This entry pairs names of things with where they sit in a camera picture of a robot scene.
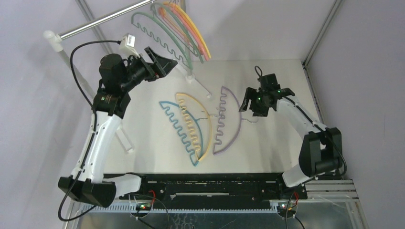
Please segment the purple wavy hanger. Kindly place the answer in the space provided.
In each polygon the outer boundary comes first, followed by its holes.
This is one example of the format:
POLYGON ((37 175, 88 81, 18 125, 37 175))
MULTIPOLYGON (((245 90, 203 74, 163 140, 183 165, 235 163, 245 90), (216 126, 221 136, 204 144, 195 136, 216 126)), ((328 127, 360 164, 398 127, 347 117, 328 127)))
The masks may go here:
POLYGON ((215 117, 217 118, 217 124, 216 124, 216 132, 214 135, 213 155, 219 155, 226 152, 235 143, 235 141, 238 139, 240 135, 243 122, 248 122, 250 124, 258 123, 258 119, 250 120, 247 118, 243 118, 241 112, 239 112, 240 105, 241 103, 239 102, 235 93, 228 87, 222 85, 220 90, 219 104, 217 107, 218 114, 215 115, 215 117), (229 98, 235 103, 237 108, 235 109, 227 108, 229 98), (225 130, 227 128, 226 119, 229 116, 229 113, 237 114, 236 130, 232 135, 232 137, 229 139, 229 141, 227 141, 224 144, 223 137, 225 136, 225 130))

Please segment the teal wavy hanger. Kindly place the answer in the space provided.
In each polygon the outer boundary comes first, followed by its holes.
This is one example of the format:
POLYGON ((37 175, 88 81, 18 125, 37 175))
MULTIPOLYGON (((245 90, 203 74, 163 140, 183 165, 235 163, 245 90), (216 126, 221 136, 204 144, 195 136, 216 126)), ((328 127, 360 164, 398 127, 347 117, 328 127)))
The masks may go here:
POLYGON ((193 64, 190 60, 190 58, 186 57, 185 50, 183 49, 182 45, 180 44, 180 41, 175 37, 175 35, 168 29, 166 25, 164 25, 162 22, 160 22, 156 17, 147 14, 145 12, 135 12, 131 16, 131 24, 135 26, 137 29, 140 29, 143 33, 148 35, 150 38, 152 38, 156 43, 158 43, 163 49, 165 49, 172 57, 175 58, 175 60, 181 62, 186 68, 188 68, 190 71, 193 70, 193 64), (159 29, 160 32, 164 33, 168 38, 171 43, 173 43, 176 48, 172 48, 166 40, 162 39, 158 34, 156 34, 153 30, 149 29, 145 25, 140 23, 139 17, 144 17, 147 18, 149 21, 151 21, 154 25, 156 25, 159 29))

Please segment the yellow wavy hanger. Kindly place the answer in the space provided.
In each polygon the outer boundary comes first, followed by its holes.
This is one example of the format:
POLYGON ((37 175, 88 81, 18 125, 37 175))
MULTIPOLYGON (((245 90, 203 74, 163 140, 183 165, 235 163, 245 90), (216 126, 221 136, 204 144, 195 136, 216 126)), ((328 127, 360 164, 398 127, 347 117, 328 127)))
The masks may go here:
POLYGON ((205 159, 210 147, 212 145, 213 140, 213 125, 211 121, 211 115, 209 114, 208 110, 205 106, 197 100, 195 97, 191 96, 190 94, 186 93, 176 93, 175 99, 177 104, 179 105, 181 115, 186 127, 186 133, 191 141, 191 147, 193 153, 190 154, 191 161, 194 166, 197 166, 199 162, 205 159), (203 146, 203 134, 202 130, 199 126, 197 119, 191 114, 188 109, 187 101, 193 101, 193 104, 198 105, 199 110, 205 115, 203 118, 208 122, 208 146, 203 146))

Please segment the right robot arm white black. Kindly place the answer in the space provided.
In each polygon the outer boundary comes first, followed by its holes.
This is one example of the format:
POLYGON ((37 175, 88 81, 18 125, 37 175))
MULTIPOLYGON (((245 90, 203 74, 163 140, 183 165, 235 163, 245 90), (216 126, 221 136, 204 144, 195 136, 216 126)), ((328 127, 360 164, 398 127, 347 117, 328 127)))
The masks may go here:
POLYGON ((339 169, 347 170, 342 155, 341 131, 329 128, 318 121, 299 102, 289 88, 281 88, 274 73, 259 75, 258 89, 248 87, 240 112, 251 110, 253 116, 266 117, 270 109, 282 114, 302 139, 298 164, 281 174, 276 192, 281 198, 289 198, 295 187, 312 178, 339 169))

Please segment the pink hanger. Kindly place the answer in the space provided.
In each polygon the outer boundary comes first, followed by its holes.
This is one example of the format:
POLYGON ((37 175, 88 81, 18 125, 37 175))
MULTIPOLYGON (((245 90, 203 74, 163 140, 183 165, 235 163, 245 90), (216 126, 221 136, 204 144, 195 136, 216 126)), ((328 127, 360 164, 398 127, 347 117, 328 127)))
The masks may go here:
POLYGON ((210 51, 209 51, 204 39, 202 38, 199 30, 195 26, 194 22, 190 19, 188 14, 183 9, 181 9, 181 7, 179 5, 177 5, 175 3, 170 3, 170 2, 166 1, 163 4, 169 6, 171 11, 176 13, 177 16, 180 17, 182 22, 185 23, 184 24, 185 27, 188 29, 188 31, 191 33, 194 40, 197 42, 197 47, 200 51, 200 54, 203 54, 205 60, 209 61, 211 59, 210 51))

